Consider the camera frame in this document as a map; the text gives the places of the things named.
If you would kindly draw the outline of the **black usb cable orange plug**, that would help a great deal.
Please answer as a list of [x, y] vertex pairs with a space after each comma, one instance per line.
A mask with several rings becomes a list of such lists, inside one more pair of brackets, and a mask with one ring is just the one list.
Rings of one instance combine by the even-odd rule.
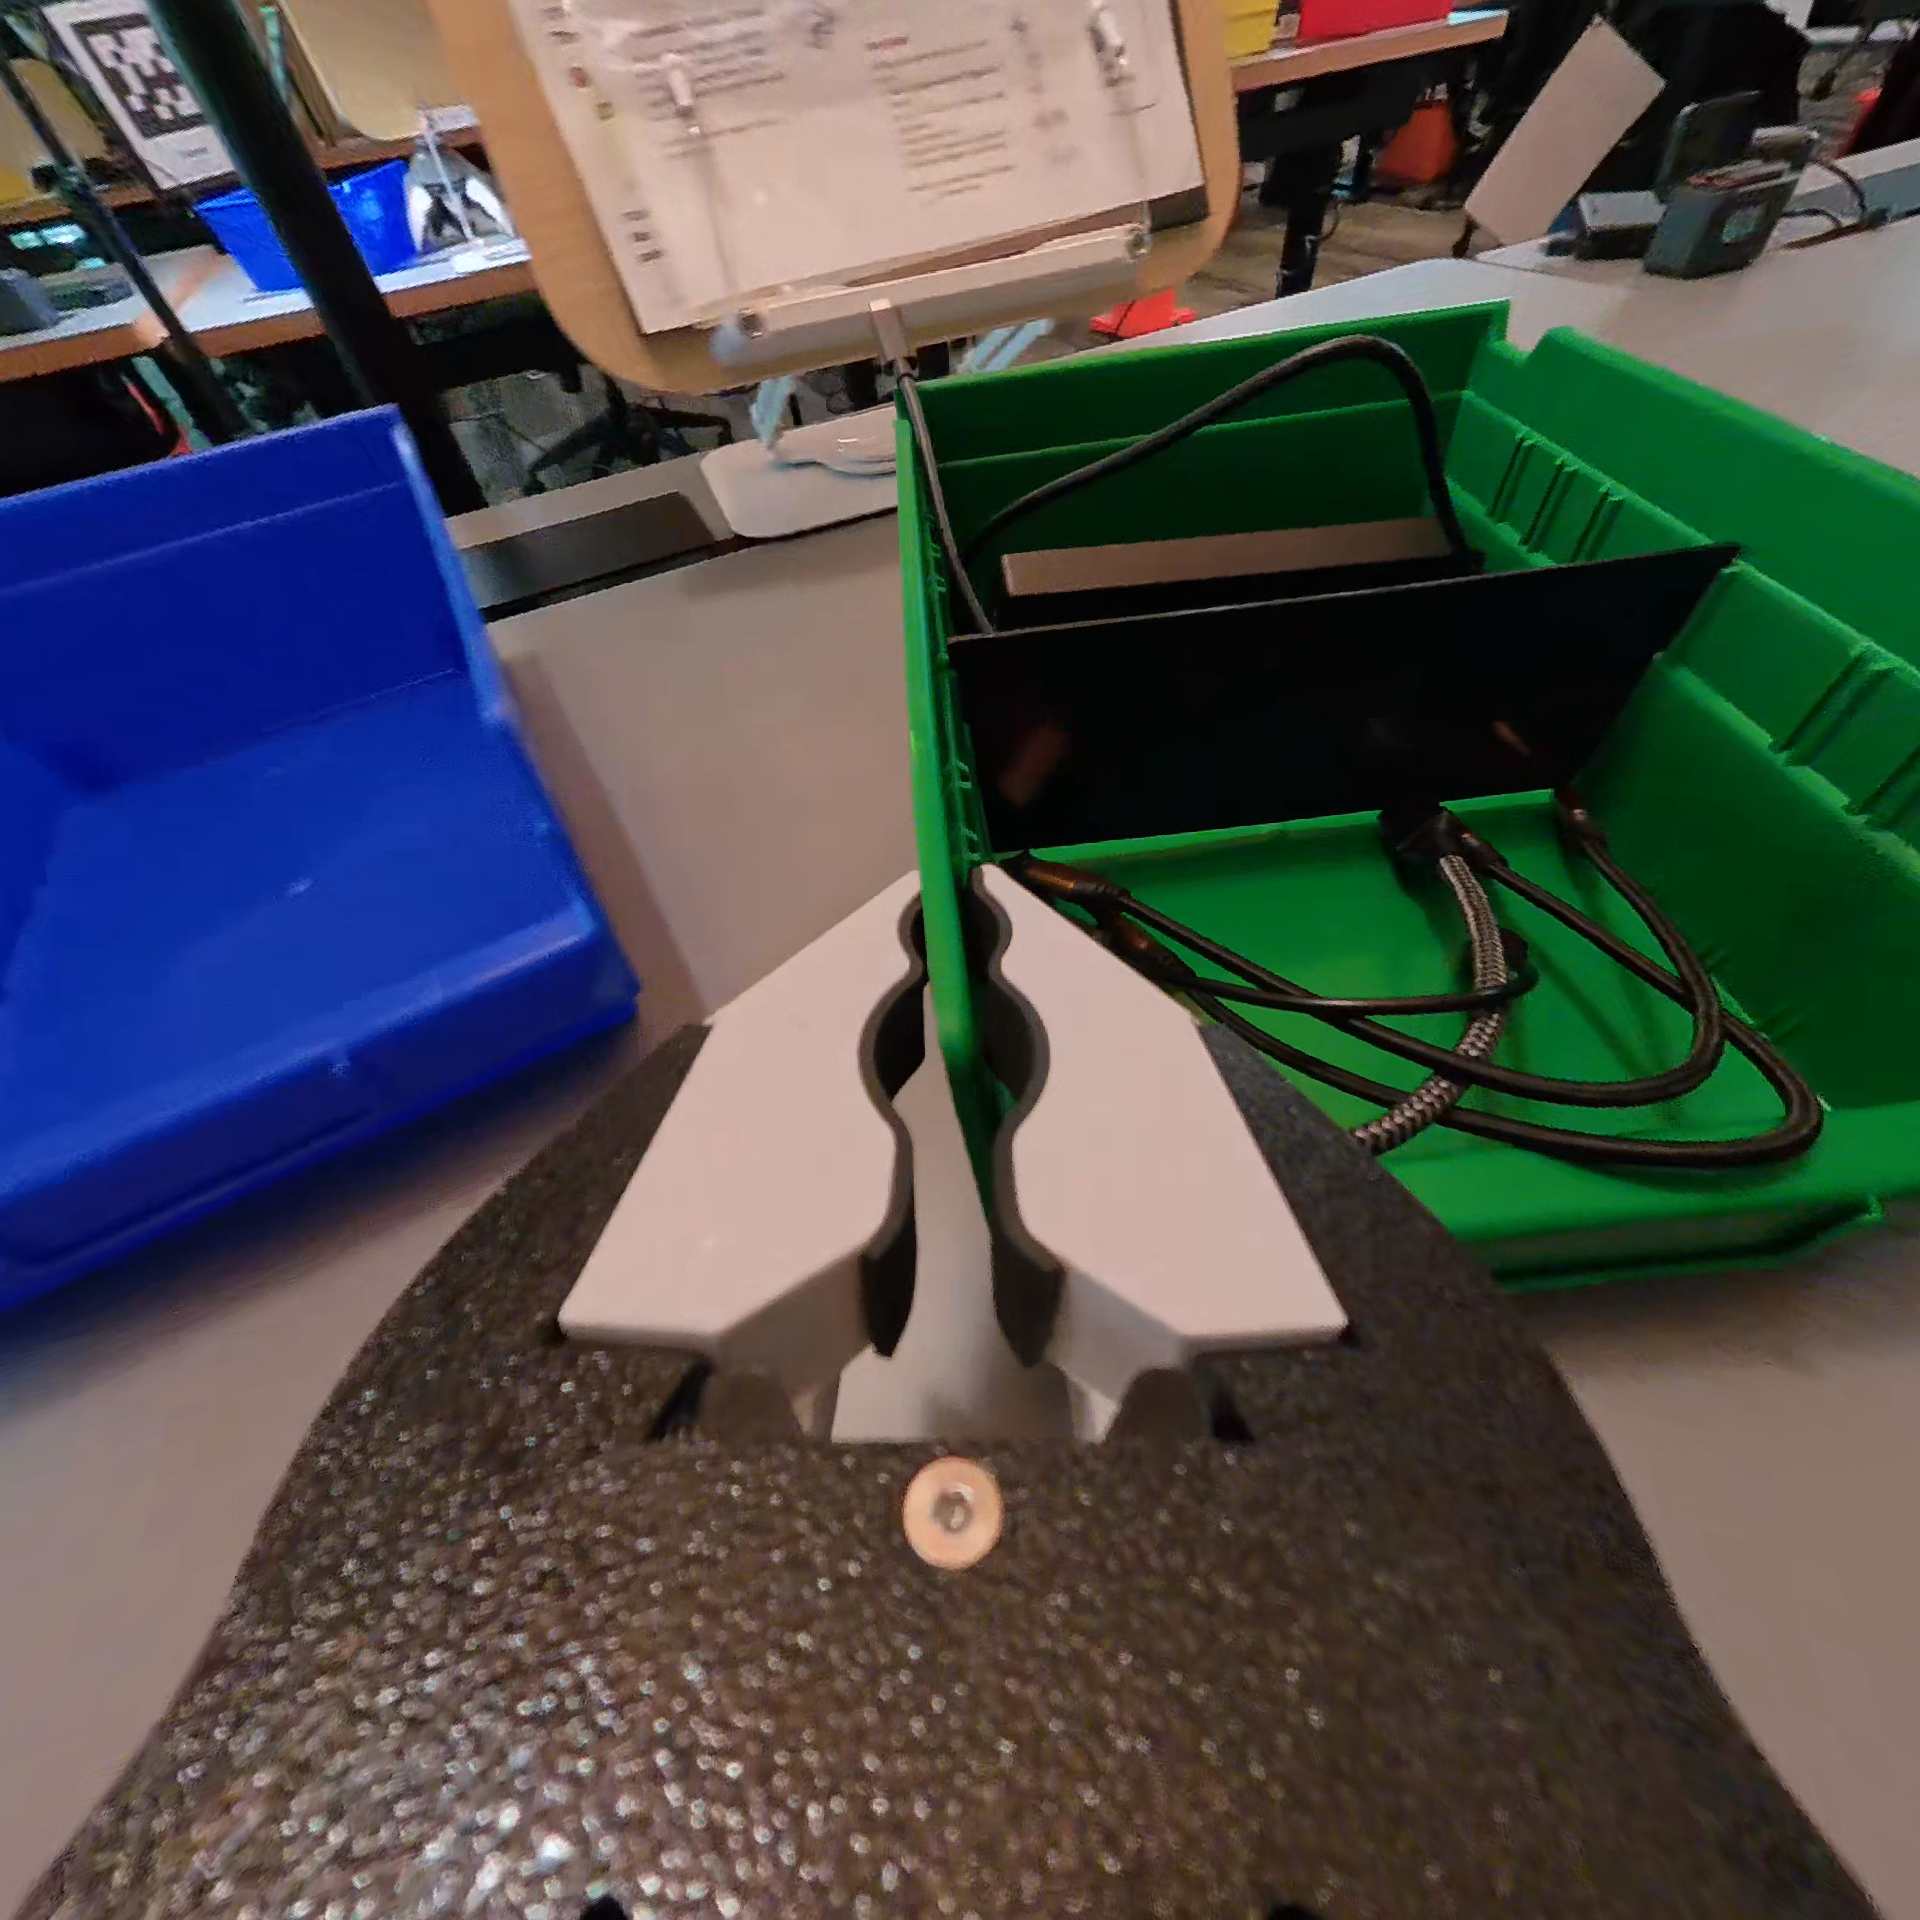
[[[1558, 793], [1566, 789], [1577, 804], [1582, 804], [1590, 815], [1590, 804], [1582, 802], [1582, 797], [1572, 788], [1558, 788], [1551, 793], [1551, 801]], [[1473, 830], [1478, 838], [1489, 843], [1482, 832], [1471, 827], [1458, 812], [1452, 812], [1467, 830]], [[1447, 997], [1458, 989], [1473, 989], [1473, 986], [1488, 986], [1493, 983], [1493, 923], [1503, 926], [1503, 940], [1508, 943], [1508, 957], [1512, 963], [1525, 963], [1525, 972], [1534, 978], [1533, 992], [1523, 997], [1523, 1000], [1512, 1009], [1512, 1013], [1503, 1020], [1503, 1032], [1493, 1032], [1489, 1027], [1479, 1027], [1476, 1032], [1467, 1032], [1467, 1017], [1463, 1013], [1435, 1013], [1425, 1018], [1392, 1018], [1390, 1024], [1413, 1039], [1421, 1039], [1425, 1043], [1435, 1043], [1443, 1048], [1449, 1048], [1458, 1041], [1464, 1041], [1471, 1053], [1489, 1053], [1500, 1065], [1517, 1069], [1514, 1063], [1508, 1063], [1500, 1059], [1500, 1043], [1508, 1035], [1514, 1013], [1525, 1009], [1525, 1003], [1538, 994], [1538, 986], [1541, 983], [1541, 972], [1534, 963], [1533, 951], [1526, 948], [1523, 931], [1503, 923], [1500, 914], [1495, 910], [1498, 896], [1508, 901], [1517, 901], [1523, 906], [1530, 906], [1538, 916], [1558, 926], [1562, 935], [1572, 940], [1572, 943], [1595, 951], [1602, 961], [1611, 963], [1620, 974], [1633, 978], [1638, 986], [1644, 986], [1656, 1000], [1663, 1000], [1671, 1010], [1682, 1017], [1683, 1033], [1683, 1048], [1674, 1063], [1658, 1065], [1658, 1069], [1644, 1069], [1638, 1074], [1613, 1075], [1613, 1077], [1572, 1077], [1564, 1074], [1544, 1074], [1533, 1069], [1520, 1069], [1538, 1075], [1549, 1077], [1566, 1077], [1566, 1081], [1626, 1081], [1626, 1077], [1644, 1077], [1662, 1069], [1671, 1069], [1682, 1063], [1682, 1059], [1688, 1050], [1688, 1017], [1666, 997], [1656, 994], [1653, 986], [1644, 983], [1642, 968], [1622, 972], [1620, 963], [1605, 951], [1592, 943], [1587, 943], [1580, 935], [1562, 926], [1558, 920], [1549, 920], [1540, 906], [1533, 904], [1533, 899], [1525, 899], [1520, 894], [1508, 891], [1493, 879], [1471, 879], [1471, 878], [1452, 878], [1449, 882], [1437, 879], [1428, 868], [1416, 873], [1402, 858], [1392, 853], [1392, 843], [1400, 840], [1402, 830], [1423, 817], [1410, 817], [1406, 823], [1390, 823], [1389, 827], [1389, 849], [1402, 873], [1402, 878], [1413, 882], [1435, 882], [1443, 899], [1452, 904], [1452, 911], [1458, 914], [1458, 921], [1467, 940], [1467, 983], [1445, 989], [1441, 994], [1428, 997]], [[1620, 899], [1620, 894], [1599, 878], [1599, 873], [1580, 855], [1575, 853], [1562, 838], [1562, 849], [1572, 855], [1577, 864], [1590, 870], [1602, 887]], [[1554, 894], [1549, 887], [1525, 878], [1508, 858], [1504, 863], [1517, 873], [1517, 878], [1534, 890], [1544, 894]], [[1566, 901], [1572, 910], [1582, 911], [1592, 921], [1602, 923], [1590, 910], [1582, 910], [1577, 904]], [[1653, 966], [1666, 966], [1666, 957], [1662, 946], [1653, 941], [1653, 937], [1644, 928], [1633, 910], [1620, 899], [1620, 904], [1626, 906], [1630, 916], [1638, 923], [1638, 928], [1651, 940], [1651, 951], [1642, 951], [1630, 940], [1613, 935], [1607, 923], [1602, 923], [1620, 943], [1636, 948], [1646, 957]], [[1353, 1035], [1335, 1032], [1331, 1027], [1322, 1027], [1315, 1020], [1307, 1020], [1299, 1017], [1287, 1017], [1279, 1010], [1258, 1010], [1258, 1009], [1235, 1009], [1232, 1003], [1216, 1003], [1205, 1000], [1197, 997], [1187, 997], [1205, 1017], [1215, 1018], [1216, 1024], [1227, 1027], [1235, 1035], [1251, 1043], [1268, 1063], [1279, 1063], [1284, 1069], [1294, 1069], [1303, 1074], [1310, 1084], [1319, 1089], [1329, 1089], [1335, 1092], [1353, 1096], [1369, 1106], [1372, 1106], [1376, 1116], [1366, 1122], [1361, 1122], [1351, 1135], [1353, 1140], [1376, 1158], [1392, 1156], [1402, 1150], [1410, 1140], [1423, 1138], [1431, 1131], [1449, 1131], [1458, 1135], [1464, 1135], [1471, 1140], [1479, 1140], [1488, 1145], [1504, 1145], [1514, 1147], [1523, 1156], [1562, 1162], [1562, 1166], [1580, 1166], [1580, 1168], [1596, 1168], [1596, 1169], [1632, 1169], [1632, 1173], [1712, 1173], [1712, 1169], [1753, 1169], [1753, 1168], [1769, 1168], [1769, 1166], [1787, 1166], [1800, 1158], [1805, 1158], [1818, 1138], [1822, 1135], [1822, 1106], [1818, 1096], [1812, 1092], [1811, 1084], [1765, 1041], [1760, 1033], [1749, 1027], [1740, 1017], [1736, 1017], [1725, 998], [1718, 992], [1721, 1005], [1730, 1018], [1730, 1039], [1725, 1043], [1723, 1055], [1718, 1059], [1718, 1065], [1713, 1074], [1725, 1063], [1728, 1055], [1740, 1059], [1762, 1084], [1762, 1089], [1774, 1096], [1774, 1102], [1777, 1109], [1776, 1121], [1769, 1127], [1760, 1127], [1756, 1132], [1743, 1135], [1728, 1135], [1728, 1138], [1704, 1138], [1704, 1140], [1674, 1140], [1674, 1138], [1658, 1138], [1648, 1132], [1602, 1132], [1595, 1127], [1577, 1127], [1566, 1122], [1549, 1122], [1549, 1121], [1533, 1121], [1523, 1116], [1512, 1116], [1504, 1111], [1508, 1102], [1525, 1102], [1538, 1109], [1549, 1109], [1564, 1116], [1644, 1116], [1656, 1109], [1666, 1109], [1671, 1102], [1678, 1102], [1682, 1097], [1702, 1090], [1709, 1081], [1704, 1081], [1690, 1092], [1683, 1092], [1678, 1097], [1671, 1097], [1658, 1106], [1644, 1106], [1644, 1109], [1626, 1109], [1626, 1111], [1577, 1111], [1577, 1109], [1560, 1109], [1549, 1102], [1534, 1102], [1525, 1097], [1509, 1097], [1503, 1092], [1489, 1090], [1476, 1090], [1454, 1085], [1445, 1077], [1431, 1075], [1425, 1069], [1400, 1063], [1390, 1059], [1389, 1053], [1379, 1053], [1369, 1048], [1366, 1043], [1358, 1043]], [[1341, 997], [1341, 998], [1389, 998], [1389, 997]]]

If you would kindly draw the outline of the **black white marker sign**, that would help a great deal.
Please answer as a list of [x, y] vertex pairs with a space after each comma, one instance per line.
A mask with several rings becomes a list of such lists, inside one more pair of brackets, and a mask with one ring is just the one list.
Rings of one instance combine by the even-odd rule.
[[213, 131], [147, 6], [51, 2], [39, 13], [133, 150]]

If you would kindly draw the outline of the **large blue plastic bin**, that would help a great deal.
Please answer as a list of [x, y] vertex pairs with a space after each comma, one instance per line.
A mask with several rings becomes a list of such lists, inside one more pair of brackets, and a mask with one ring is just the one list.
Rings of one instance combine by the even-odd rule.
[[1, 546], [5, 1308], [632, 1018], [394, 411]]

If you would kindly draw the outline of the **small blue plastic bin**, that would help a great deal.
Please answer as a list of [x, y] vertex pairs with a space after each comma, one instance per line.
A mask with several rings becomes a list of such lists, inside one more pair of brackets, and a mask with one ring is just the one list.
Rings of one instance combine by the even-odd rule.
[[[410, 227], [410, 165], [389, 158], [358, 175], [327, 176], [326, 190], [373, 276], [389, 276], [419, 260]], [[295, 294], [302, 279], [266, 209], [247, 190], [196, 202], [196, 213], [257, 294]]]

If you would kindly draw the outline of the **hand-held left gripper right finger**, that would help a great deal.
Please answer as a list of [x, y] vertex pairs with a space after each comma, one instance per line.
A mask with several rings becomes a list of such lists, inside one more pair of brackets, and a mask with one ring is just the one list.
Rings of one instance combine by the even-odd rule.
[[1201, 1024], [997, 868], [975, 873], [996, 1317], [1102, 1438], [1143, 1376], [1349, 1331]]

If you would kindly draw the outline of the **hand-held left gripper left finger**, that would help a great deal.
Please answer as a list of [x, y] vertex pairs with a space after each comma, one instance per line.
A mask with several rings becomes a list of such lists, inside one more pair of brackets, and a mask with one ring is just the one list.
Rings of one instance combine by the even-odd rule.
[[696, 1033], [682, 1084], [558, 1311], [570, 1340], [677, 1352], [826, 1433], [917, 1292], [919, 878], [899, 878]]

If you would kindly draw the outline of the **black bin divider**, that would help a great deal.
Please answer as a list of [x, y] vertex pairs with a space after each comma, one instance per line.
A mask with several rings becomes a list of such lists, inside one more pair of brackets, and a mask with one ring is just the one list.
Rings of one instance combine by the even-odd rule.
[[1736, 545], [949, 645], [992, 853], [1564, 788]]

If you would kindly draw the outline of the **grey electronic device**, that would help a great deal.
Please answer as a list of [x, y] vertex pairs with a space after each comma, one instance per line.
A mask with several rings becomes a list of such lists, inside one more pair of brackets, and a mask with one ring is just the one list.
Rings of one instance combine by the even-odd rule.
[[1750, 265], [1796, 197], [1800, 175], [1777, 165], [1725, 165], [1668, 190], [1642, 269], [1658, 279], [1709, 279]]

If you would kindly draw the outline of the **green plastic bin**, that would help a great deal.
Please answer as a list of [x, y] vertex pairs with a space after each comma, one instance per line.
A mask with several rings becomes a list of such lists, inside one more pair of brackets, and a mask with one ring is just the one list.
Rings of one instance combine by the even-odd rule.
[[[1508, 337], [1464, 304], [1263, 337], [1107, 350], [919, 384], [899, 419], [908, 760], [935, 1035], [971, 1158], [1011, 1097], [961, 928], [992, 853], [949, 645], [1068, 620], [1277, 603], [1479, 572], [1736, 545], [1572, 788], [1699, 948], [1728, 1009], [1812, 1089], [1787, 1166], [1632, 1173], [1431, 1131], [1385, 1169], [1503, 1284], [1791, 1263], [1914, 1219], [1914, 473], [1572, 327]], [[1551, 793], [1027, 849], [1329, 997], [1467, 983], [1435, 882], [1385, 840], [1447, 808], [1642, 951], [1562, 849]], [[1674, 1063], [1683, 1020], [1530, 906], [1541, 972], [1500, 1059], [1572, 1077]], [[1736, 1055], [1644, 1116], [1508, 1112], [1704, 1140], [1776, 1121]]]

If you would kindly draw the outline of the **black pole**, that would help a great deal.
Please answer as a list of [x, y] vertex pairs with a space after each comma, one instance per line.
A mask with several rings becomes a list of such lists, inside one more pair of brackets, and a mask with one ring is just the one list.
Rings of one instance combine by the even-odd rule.
[[408, 325], [374, 286], [241, 9], [230, 2], [154, 2], [150, 13], [297, 269], [358, 406], [394, 408], [442, 509], [448, 516], [476, 511], [482, 486], [451, 437]]

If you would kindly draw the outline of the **wooden document stand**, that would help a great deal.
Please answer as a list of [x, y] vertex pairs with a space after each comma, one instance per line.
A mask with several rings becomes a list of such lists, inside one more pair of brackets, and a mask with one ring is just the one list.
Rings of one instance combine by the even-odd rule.
[[996, 325], [1087, 317], [1178, 289], [1216, 255], [1238, 193], [1221, 9], [1180, 2], [1171, 18], [1205, 167], [1197, 216], [1168, 229], [1153, 229], [1145, 213], [1102, 216], [1045, 232], [1020, 250], [971, 248], [889, 280], [805, 283], [753, 299], [730, 317], [651, 334], [635, 324], [511, 6], [432, 2], [426, 9], [457, 98], [476, 113], [552, 321], [594, 367], [647, 393], [718, 394], [766, 376], [886, 365]]

